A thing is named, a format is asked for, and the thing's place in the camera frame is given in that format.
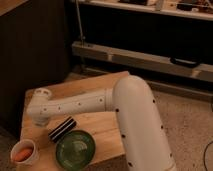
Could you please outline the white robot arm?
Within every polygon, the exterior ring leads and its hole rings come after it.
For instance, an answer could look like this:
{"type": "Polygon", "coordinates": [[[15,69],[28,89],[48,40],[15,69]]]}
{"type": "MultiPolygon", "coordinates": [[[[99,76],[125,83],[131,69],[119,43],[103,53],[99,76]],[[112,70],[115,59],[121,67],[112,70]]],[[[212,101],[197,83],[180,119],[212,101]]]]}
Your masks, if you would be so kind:
{"type": "Polygon", "coordinates": [[[39,126],[53,115],[114,111],[129,171],[177,171],[163,123],[149,85],[128,75],[111,88],[53,100],[52,93],[38,88],[27,114],[39,126]]]}

